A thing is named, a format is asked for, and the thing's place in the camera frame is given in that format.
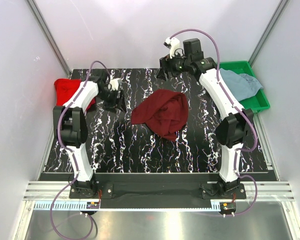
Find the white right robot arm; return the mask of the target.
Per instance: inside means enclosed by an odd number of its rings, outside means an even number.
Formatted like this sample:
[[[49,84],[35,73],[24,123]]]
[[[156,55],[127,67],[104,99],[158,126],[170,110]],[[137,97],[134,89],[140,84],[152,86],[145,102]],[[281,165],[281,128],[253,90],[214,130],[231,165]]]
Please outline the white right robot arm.
[[[252,124],[254,113],[251,109],[244,109],[236,100],[222,79],[216,62],[211,57],[204,57],[199,39],[180,42],[176,37],[168,37],[164,45],[169,53],[160,58],[156,77],[167,81],[170,76],[181,73],[193,75],[208,92],[221,117],[215,129],[216,139],[221,144],[220,179],[211,187],[202,185],[200,188],[209,197],[232,198],[240,187],[238,168],[244,141],[249,132],[256,132]]]

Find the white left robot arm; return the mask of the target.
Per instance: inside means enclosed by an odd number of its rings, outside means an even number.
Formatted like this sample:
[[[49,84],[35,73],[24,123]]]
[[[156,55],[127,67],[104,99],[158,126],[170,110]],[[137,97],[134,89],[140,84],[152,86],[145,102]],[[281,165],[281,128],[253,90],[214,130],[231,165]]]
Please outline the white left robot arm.
[[[90,76],[87,80],[58,79],[55,83],[57,104],[53,108],[54,136],[66,151],[73,167],[71,190],[87,198],[99,193],[97,180],[90,166],[86,141],[88,126],[85,114],[99,98],[108,111],[126,111],[122,80],[106,76]]]

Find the dark red t-shirt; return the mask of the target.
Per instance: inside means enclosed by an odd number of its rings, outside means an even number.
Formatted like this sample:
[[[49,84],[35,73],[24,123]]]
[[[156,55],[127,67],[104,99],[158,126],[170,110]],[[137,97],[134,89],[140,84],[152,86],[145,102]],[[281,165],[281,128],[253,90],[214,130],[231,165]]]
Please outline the dark red t-shirt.
[[[133,109],[131,124],[145,124],[161,138],[174,142],[177,132],[186,125],[188,115],[184,93],[158,89]]]

